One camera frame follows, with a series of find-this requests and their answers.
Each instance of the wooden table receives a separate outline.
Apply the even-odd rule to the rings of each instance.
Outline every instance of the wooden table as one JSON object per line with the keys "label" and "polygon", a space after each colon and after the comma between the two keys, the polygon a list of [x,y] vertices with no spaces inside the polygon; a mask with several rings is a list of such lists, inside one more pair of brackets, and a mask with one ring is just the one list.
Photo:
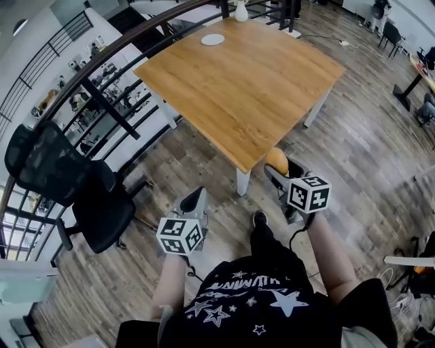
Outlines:
{"label": "wooden table", "polygon": [[[225,41],[203,45],[201,38],[211,33]],[[233,18],[183,38],[135,70],[154,96],[234,163],[241,196],[251,169],[310,109],[305,125],[312,123],[344,72],[307,43],[254,20]]]}
{"label": "wooden table", "polygon": [[425,80],[426,84],[430,87],[430,89],[435,93],[435,82],[430,77],[427,76],[418,66],[417,64],[420,63],[420,60],[410,54],[409,61],[411,62],[411,65],[414,67],[415,70],[419,73],[417,77],[414,79],[414,81],[411,82],[411,84],[408,86],[408,88],[403,92],[398,85],[394,85],[393,94],[394,96],[399,100],[399,102],[405,106],[406,110],[411,110],[411,101],[408,98],[408,94],[411,93],[411,91],[418,85],[418,83],[423,79]]}

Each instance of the white table leg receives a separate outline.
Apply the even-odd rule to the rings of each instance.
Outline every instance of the white table leg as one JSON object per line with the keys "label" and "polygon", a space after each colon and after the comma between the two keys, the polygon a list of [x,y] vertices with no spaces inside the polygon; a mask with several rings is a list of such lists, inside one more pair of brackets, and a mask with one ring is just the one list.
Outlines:
{"label": "white table leg", "polygon": [[248,171],[246,174],[242,172],[239,168],[236,168],[237,175],[237,193],[242,197],[245,196],[247,191],[247,185],[249,184],[249,178],[251,177],[251,171]]}
{"label": "white table leg", "polygon": [[163,99],[157,93],[155,93],[150,87],[148,87],[148,90],[151,94],[151,97],[155,99],[158,108],[162,110],[163,115],[168,120],[169,126],[171,126],[172,129],[177,128],[177,123],[174,121],[174,117],[171,115],[167,103],[165,103]]}
{"label": "white table leg", "polygon": [[312,121],[314,121],[314,119],[317,116],[317,113],[319,112],[321,106],[325,103],[325,100],[328,97],[328,94],[331,91],[331,88],[328,89],[328,91],[319,99],[318,102],[316,102],[316,104],[311,109],[310,114],[308,115],[308,117],[307,117],[307,119],[305,120],[305,123],[304,123],[304,125],[306,127],[310,127]]}
{"label": "white table leg", "polygon": [[435,166],[431,166],[427,168],[424,172],[414,175],[414,179],[420,180],[422,177],[425,177],[427,174],[431,173],[432,171],[435,171]]}
{"label": "white table leg", "polygon": [[383,260],[386,264],[401,264],[403,266],[435,266],[435,258],[401,258],[398,256],[386,256]]}

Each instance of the black chair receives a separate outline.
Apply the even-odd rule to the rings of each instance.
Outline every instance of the black chair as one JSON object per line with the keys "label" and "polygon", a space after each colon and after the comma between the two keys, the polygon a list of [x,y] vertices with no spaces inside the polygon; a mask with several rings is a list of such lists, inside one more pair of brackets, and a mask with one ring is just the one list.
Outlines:
{"label": "black chair", "polygon": [[119,238],[136,207],[122,178],[104,161],[83,157],[55,123],[43,122],[35,130],[18,126],[6,149],[5,165],[21,188],[64,207],[73,205],[76,226],[65,228],[61,219],[56,221],[67,250],[73,247],[71,235],[79,232],[94,253],[114,243],[124,247]]}
{"label": "black chair", "polygon": [[387,47],[388,42],[390,41],[394,47],[391,50],[391,52],[389,53],[389,56],[392,56],[394,49],[396,49],[396,52],[393,55],[393,58],[396,56],[397,51],[399,50],[399,43],[400,40],[402,40],[402,37],[400,36],[399,30],[390,22],[386,22],[385,26],[383,27],[383,35],[381,38],[381,41],[379,42],[378,47],[381,45],[383,38],[386,38],[387,41],[385,42],[385,46],[383,46],[383,49],[385,49],[385,47]]}

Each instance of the black t-shirt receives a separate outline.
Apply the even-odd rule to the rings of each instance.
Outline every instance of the black t-shirt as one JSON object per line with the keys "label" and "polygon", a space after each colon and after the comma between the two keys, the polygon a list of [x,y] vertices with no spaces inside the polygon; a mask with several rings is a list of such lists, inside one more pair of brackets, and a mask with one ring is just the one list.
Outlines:
{"label": "black t-shirt", "polygon": [[160,346],[340,347],[343,328],[354,327],[397,347],[378,279],[360,284],[334,306],[327,296],[314,293],[300,273],[285,274],[250,256],[207,276],[192,303],[164,323]]}

